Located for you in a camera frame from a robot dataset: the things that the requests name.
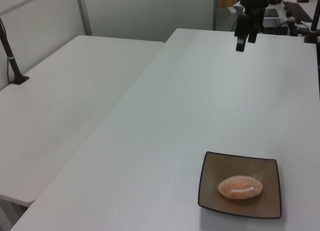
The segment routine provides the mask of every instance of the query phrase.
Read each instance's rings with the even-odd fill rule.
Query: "tabletop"
[[[0,91],[0,198],[29,206],[162,46],[78,36]]]
[[[177,29],[12,231],[318,230],[316,47],[264,34],[244,52],[236,43]],[[199,207],[207,151],[276,159],[282,217]]]

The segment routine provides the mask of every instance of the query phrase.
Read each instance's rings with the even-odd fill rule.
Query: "white wall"
[[[165,42],[176,28],[213,28],[214,0],[84,2],[94,36]]]
[[[230,32],[237,18],[237,12],[233,7],[218,8],[216,11],[216,30]]]
[[[33,0],[1,19],[23,74],[74,37],[84,34],[77,0]],[[0,45],[0,90],[8,85],[6,67],[7,55]]]

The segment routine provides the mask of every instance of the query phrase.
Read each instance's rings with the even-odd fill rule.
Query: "cable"
[[[279,28],[281,25],[288,24],[288,23],[290,23],[290,22],[292,22],[292,21],[285,21],[285,22],[283,22],[283,23],[280,23],[276,28]]]
[[[301,29],[299,26],[296,26],[296,25],[295,25],[295,27],[298,28],[298,29],[302,32],[302,35],[303,35],[303,33],[306,32],[306,31],[304,31],[303,29]]]
[[[301,24],[304,25],[308,30],[310,30],[310,28],[307,25],[305,25],[303,22],[301,22]]]
[[[5,37],[7,37],[7,31],[6,31],[5,25],[2,22],[1,18],[0,18],[0,24],[4,30]],[[10,79],[9,79],[9,59],[8,59],[8,57],[6,58],[6,78],[8,79],[8,83],[11,84]]]
[[[236,18],[236,20],[234,21],[234,23],[232,25],[232,28],[231,28],[231,32],[234,30],[234,27],[235,27],[235,24],[236,24],[237,21],[238,21],[238,18]]]

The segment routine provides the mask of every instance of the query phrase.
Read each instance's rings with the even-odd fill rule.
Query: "brown plate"
[[[218,191],[218,184],[232,176],[251,176],[263,185],[256,197],[234,200]],[[281,192],[275,159],[206,152],[198,192],[198,205],[224,214],[259,218],[281,217]]]

